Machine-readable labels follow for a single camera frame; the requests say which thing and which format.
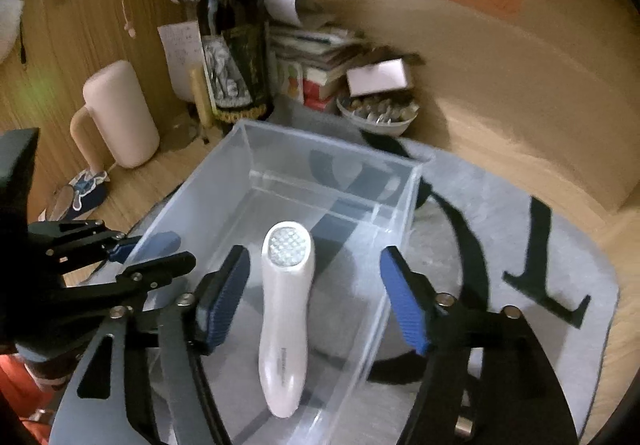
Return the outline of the white handheld beauty device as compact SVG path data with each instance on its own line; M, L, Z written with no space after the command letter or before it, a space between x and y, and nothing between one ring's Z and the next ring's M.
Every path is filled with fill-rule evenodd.
M296 412L306 382L314 239L302 224L283 221L268 231L260 257L264 315L259 380L270 413L285 419Z

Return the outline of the clear plastic storage box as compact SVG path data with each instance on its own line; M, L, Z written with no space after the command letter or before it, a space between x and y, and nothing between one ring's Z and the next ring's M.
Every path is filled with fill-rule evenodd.
M192 271L149 309L193 290L234 246L250 276L224 343L202 365L235 444L326 444L387 321L380 255L402 246L419 162L244 121L175 192L129 264L188 251Z

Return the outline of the blue cartoon sticker card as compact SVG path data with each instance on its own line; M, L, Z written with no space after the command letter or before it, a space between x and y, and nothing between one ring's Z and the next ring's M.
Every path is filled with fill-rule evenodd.
M49 200L38 221L85 220L103 204L110 178L106 171L93 173L82 170L70 182L59 188Z

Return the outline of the grey rug with black letters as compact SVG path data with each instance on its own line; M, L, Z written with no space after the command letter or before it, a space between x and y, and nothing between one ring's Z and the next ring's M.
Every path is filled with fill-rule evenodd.
M269 124L374 150L341 117L285 106ZM618 300L613 266L570 221L506 180L453 154L410 140L385 140L383 153L422 167L406 242L414 272L440 291L480 301L489 311L514 304L532 325L559 377L577 428L583 428L600 377ZM143 236L170 195L136 227ZM375 361L408 350L388 306L373 361L340 410L327 444L389 444L407 420L413 386L375 384Z

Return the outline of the yellow tube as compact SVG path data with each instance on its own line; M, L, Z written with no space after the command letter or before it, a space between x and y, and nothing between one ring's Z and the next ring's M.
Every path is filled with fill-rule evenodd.
M198 118L200 118L201 125L205 129L209 129L214 125L214 113L209 101L203 67L192 66L189 70L189 78Z

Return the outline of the white bowl of small items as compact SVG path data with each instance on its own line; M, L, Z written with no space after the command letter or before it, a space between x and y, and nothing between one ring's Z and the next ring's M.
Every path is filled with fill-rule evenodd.
M371 134L399 138L419 115L415 100L370 95L365 98L339 96L335 104L341 115L357 129Z

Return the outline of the handwritten paper note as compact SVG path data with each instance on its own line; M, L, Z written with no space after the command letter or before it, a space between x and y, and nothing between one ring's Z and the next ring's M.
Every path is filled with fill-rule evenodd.
M177 98L193 103L190 70L202 64L200 30L195 20L157 27L168 75Z

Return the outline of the white card on bowl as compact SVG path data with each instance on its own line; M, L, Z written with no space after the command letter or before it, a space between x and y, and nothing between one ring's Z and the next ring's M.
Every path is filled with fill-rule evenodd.
M413 87L410 68L402 58L349 69L346 78L352 96L408 90Z

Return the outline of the dark wine bottle elephant label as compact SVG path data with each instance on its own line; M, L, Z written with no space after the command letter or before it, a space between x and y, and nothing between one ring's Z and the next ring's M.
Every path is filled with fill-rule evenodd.
M262 0L200 0L196 7L205 79L224 132L273 111Z

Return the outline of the stack of books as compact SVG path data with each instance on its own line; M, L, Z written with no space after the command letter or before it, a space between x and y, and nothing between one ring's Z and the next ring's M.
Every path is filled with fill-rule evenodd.
M347 70L367 64L371 50L372 42L358 31L271 24L270 91L274 96L329 112L337 95L347 90Z

